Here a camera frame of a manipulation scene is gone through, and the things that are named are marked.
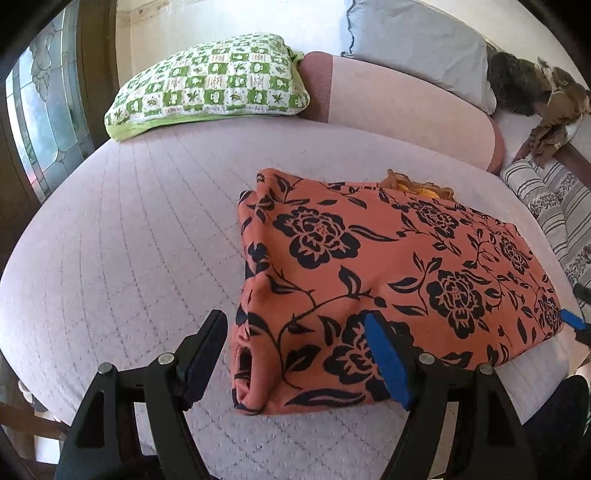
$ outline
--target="orange floral fabric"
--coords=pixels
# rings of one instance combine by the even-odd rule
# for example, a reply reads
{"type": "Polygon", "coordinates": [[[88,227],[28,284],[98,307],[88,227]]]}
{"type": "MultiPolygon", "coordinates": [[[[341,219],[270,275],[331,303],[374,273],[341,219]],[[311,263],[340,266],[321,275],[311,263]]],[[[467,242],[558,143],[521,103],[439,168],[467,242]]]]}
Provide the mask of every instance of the orange floral fabric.
{"type": "Polygon", "coordinates": [[[515,225],[460,203],[269,169],[238,214],[246,280],[230,341],[242,413],[389,398],[367,312],[467,369],[561,328],[556,293],[515,225]]]}

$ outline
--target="metal screw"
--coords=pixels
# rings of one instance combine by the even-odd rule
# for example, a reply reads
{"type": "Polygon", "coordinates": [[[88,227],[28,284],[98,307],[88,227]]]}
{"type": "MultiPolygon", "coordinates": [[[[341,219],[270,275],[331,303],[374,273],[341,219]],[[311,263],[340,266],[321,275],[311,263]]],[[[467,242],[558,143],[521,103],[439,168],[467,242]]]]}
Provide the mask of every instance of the metal screw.
{"type": "Polygon", "coordinates": [[[480,370],[485,375],[492,375],[495,372],[495,369],[492,368],[492,365],[490,364],[480,364],[478,370],[480,370]]]}
{"type": "Polygon", "coordinates": [[[99,365],[99,373],[101,375],[106,375],[111,370],[113,370],[113,365],[110,364],[109,362],[104,362],[104,363],[102,363],[102,364],[99,365]]]}
{"type": "Polygon", "coordinates": [[[174,353],[163,353],[158,357],[160,365],[170,365],[172,362],[174,362],[174,353]]]}
{"type": "Polygon", "coordinates": [[[421,353],[421,355],[418,356],[418,361],[423,365],[432,365],[435,363],[435,357],[430,353],[421,353]]]}

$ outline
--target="green and white pillowcase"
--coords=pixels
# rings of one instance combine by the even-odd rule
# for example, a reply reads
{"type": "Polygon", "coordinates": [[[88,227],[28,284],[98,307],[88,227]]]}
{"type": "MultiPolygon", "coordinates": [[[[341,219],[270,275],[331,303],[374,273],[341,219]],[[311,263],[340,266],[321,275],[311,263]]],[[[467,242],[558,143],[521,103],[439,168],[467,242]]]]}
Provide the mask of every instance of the green and white pillowcase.
{"type": "Polygon", "coordinates": [[[117,141],[151,128],[239,115],[295,115],[310,103],[303,53],[255,33],[179,52],[129,80],[105,115],[117,141]]]}

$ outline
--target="striped fabric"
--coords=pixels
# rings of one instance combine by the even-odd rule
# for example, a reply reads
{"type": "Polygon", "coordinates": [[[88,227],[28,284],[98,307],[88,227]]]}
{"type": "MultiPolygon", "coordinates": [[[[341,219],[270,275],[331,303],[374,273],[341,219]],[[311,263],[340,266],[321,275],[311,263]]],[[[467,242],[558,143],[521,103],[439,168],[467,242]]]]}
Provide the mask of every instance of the striped fabric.
{"type": "MultiPolygon", "coordinates": [[[[536,218],[570,283],[591,287],[591,190],[556,160],[518,161],[500,177],[536,218]]],[[[591,305],[580,307],[591,323],[591,305]]]]}

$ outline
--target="bed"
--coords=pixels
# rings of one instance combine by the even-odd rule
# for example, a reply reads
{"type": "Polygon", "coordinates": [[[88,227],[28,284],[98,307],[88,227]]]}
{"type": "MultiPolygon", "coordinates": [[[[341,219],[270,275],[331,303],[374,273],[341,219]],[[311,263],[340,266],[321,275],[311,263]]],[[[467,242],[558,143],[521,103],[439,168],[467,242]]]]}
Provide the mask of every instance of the bed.
{"type": "MultiPolygon", "coordinates": [[[[70,423],[99,363],[146,365],[194,333],[211,309],[233,318],[243,280],[235,203],[266,167],[330,181],[377,181],[393,168],[451,186],[458,201],[516,224],[562,307],[580,312],[535,219],[480,168],[395,138],[300,118],[176,125],[109,141],[91,155],[43,205],[2,276],[0,348],[50,411],[70,423]]],[[[521,421],[588,351],[565,326],[498,368],[521,421]]],[[[212,474],[379,477],[407,415],[397,403],[243,417],[232,407],[228,356],[225,349],[203,401],[187,413],[212,474]]],[[[147,415],[140,408],[137,415],[149,452],[147,415]]],[[[453,420],[451,406],[433,473],[445,469],[453,420]]]]}

